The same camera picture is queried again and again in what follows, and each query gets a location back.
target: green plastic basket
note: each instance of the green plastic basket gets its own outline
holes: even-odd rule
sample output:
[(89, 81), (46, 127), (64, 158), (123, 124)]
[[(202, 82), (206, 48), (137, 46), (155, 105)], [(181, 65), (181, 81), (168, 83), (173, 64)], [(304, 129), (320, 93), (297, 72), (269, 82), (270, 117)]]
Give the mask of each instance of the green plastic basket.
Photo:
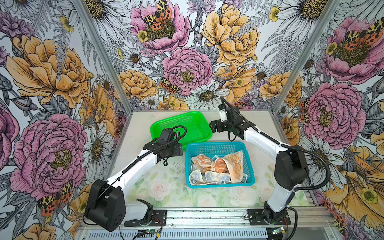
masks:
[[(183, 125), (187, 128), (187, 134), (179, 141), (183, 144), (183, 149), (193, 142), (205, 142), (212, 137), (211, 128), (207, 120), (201, 112), (187, 112), (163, 120), (154, 122), (150, 128), (152, 139), (160, 137), (160, 133), (164, 128)], [(178, 128), (180, 135), (184, 133), (184, 129)]]

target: teal plastic basket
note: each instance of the teal plastic basket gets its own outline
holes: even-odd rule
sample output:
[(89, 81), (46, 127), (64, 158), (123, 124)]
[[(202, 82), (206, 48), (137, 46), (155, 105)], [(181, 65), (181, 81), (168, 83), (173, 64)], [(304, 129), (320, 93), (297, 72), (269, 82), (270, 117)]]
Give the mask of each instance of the teal plastic basket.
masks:
[[(215, 155), (218, 155), (219, 157), (224, 157), (227, 154), (238, 151), (243, 151), (243, 169), (244, 173), (248, 175), (246, 183), (217, 185), (191, 185), (189, 183), (189, 175), (192, 172), (191, 166), (193, 166), (192, 157), (195, 157), (199, 154), (204, 154), (209, 158), (213, 158)], [(187, 176), (187, 185), (190, 188), (242, 187), (251, 186), (255, 184), (255, 176), (253, 174), (251, 160), (249, 158), (245, 144), (243, 144), (242, 142), (202, 142), (188, 144), (187, 153), (185, 154), (185, 175)]]

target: wallpaper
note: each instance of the wallpaper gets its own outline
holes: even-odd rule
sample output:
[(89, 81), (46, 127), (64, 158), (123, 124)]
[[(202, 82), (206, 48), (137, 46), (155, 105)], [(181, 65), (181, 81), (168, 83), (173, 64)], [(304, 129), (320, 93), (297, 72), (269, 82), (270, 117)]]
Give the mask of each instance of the wallpaper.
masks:
[[(291, 145), (326, 158), (331, 181), (314, 195), (344, 239), (384, 239), (383, 17), (383, 1), (341, 3), (303, 66), (298, 103), (288, 96), (276, 112)], [(324, 166), (306, 160), (317, 185)]]
[(133, 109), (270, 109), (327, 0), (85, 2)]
[(2, 239), (73, 240), (127, 114), (68, 0), (0, 1)]

